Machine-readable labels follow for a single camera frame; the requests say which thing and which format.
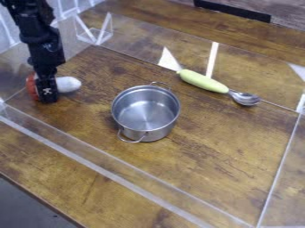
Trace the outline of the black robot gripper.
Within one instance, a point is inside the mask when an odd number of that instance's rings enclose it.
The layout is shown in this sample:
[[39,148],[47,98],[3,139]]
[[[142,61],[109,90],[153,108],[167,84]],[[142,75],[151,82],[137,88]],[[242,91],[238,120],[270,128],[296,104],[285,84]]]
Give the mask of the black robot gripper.
[[28,32],[27,47],[27,62],[38,73],[35,86],[39,100],[43,103],[54,103],[59,99],[55,74],[59,65],[66,62],[59,31]]

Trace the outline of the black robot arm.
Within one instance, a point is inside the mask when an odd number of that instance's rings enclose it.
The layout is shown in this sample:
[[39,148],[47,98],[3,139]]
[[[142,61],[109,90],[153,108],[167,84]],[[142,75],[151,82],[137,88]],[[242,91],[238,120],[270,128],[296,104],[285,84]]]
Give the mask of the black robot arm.
[[19,27],[19,38],[27,44],[28,64],[34,72],[27,77],[27,91],[43,103],[59,100],[58,67],[66,62],[60,32],[51,26],[54,10],[47,0],[0,0]]

